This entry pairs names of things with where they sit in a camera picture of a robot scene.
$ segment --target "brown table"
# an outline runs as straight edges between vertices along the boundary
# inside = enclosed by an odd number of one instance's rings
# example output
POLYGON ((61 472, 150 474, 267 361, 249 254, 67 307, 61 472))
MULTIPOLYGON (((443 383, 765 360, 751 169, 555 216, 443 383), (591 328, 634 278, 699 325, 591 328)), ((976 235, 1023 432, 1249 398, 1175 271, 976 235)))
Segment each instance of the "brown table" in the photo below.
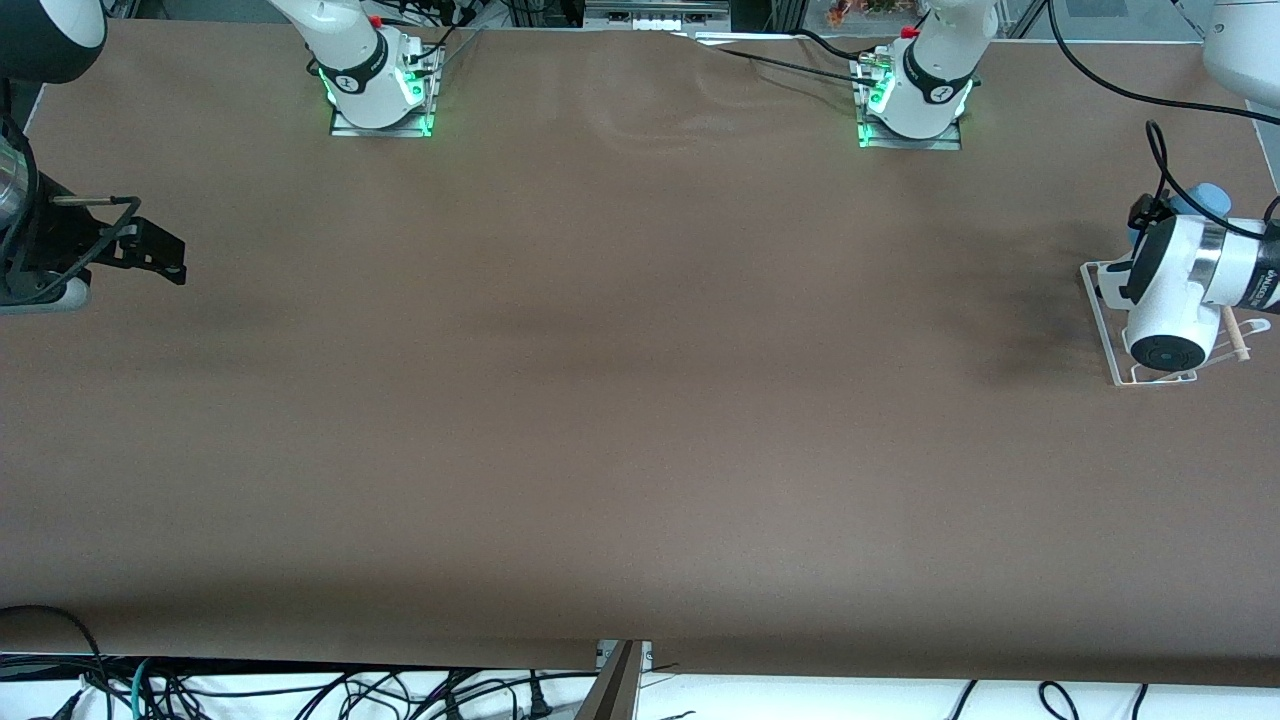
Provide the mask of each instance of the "brown table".
MULTIPOLYGON (((1234 102, 1193 46, 1080 56, 1234 102)), ((1280 680, 1280 345, 1112 388, 1076 275, 1148 117, 1257 215, 1247 122, 1001 44, 963 151, 861 150, 837 82, 492 32, 436 137, 338 140, 305 61, 131 22, 45 94, 41 168, 142 196, 191 281, 0 322, 0 600, 108 652, 1280 680)))

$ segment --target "table surface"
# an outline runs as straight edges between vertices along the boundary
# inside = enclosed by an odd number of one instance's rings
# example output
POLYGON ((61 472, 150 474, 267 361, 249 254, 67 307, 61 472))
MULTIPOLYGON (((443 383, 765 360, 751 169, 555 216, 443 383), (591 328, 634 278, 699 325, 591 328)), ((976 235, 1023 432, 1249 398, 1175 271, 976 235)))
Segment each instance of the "table surface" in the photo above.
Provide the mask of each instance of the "table surface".
MULTIPOLYGON (((189 284, 0 323, 0 601, 108 652, 1280 680, 1280 347, 1112 388, 1076 274, 1147 118, 1256 217, 1249 123, 997 44, 963 151, 864 150, 838 82, 486 32, 435 137, 330 138, 289 27, 111 35, 33 146, 189 284)), ((1192 46, 1080 56, 1233 102, 1192 46)))

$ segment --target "white floor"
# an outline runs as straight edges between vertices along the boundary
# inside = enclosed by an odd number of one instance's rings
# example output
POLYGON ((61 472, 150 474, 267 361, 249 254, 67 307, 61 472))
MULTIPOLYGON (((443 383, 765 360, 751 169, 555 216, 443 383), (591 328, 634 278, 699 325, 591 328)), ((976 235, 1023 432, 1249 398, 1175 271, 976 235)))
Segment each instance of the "white floor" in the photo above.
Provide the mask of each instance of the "white floor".
MULTIPOLYGON (((256 675, 197 678, 193 689, 260 691, 323 685, 335 675, 256 675)), ((371 674, 375 680, 381 675, 371 674)), ((425 694, 443 673, 415 673, 403 679, 415 696, 425 694)), ((524 678, 525 671, 492 673, 485 676, 524 678)), ((550 720, 572 717, 590 679, 548 680, 547 701, 559 707, 550 720)), ((692 711, 691 720, 945 720, 950 716, 964 682, 870 680, 817 678, 753 678, 728 675, 652 675, 643 683, 636 720, 671 720, 692 711)), ((1071 693, 1080 720, 1129 720, 1137 685, 1064 683, 1071 693)), ((0 720, 31 720, 52 715, 78 688, 77 682, 0 683, 0 720)), ((969 698, 963 720, 1052 720, 1041 707, 1037 683, 982 682, 969 698)), ((101 693, 81 700, 74 720, 105 717, 101 693)), ((214 720, 293 720, 311 693, 261 698, 206 698, 205 711, 214 720)), ((334 720, 342 692, 329 696, 312 720, 334 720)), ((521 715, 529 710, 529 693, 517 688, 521 715)), ((511 694, 497 692, 461 706, 466 720, 511 717, 511 694)), ((1069 716, 1065 705, 1059 712, 1069 716)), ((127 720, 128 708, 116 702, 115 717, 127 720)), ((1280 717, 1280 689, 1204 688, 1153 685, 1139 720, 1275 720, 1280 717)), ((394 720, 393 711, 361 703, 351 720, 394 720)))

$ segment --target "teal cable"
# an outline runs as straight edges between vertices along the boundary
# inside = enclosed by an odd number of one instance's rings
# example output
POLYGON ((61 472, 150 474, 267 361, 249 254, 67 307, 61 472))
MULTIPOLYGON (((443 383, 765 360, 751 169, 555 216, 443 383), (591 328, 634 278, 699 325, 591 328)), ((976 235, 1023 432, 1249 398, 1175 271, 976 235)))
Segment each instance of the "teal cable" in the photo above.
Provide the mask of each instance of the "teal cable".
POLYGON ((133 684, 129 685, 129 708, 133 710, 133 720, 142 720, 142 707, 141 698, 142 694, 142 675, 147 671, 147 665, 151 664, 151 659, 146 659, 138 662, 138 669, 133 671, 133 684))

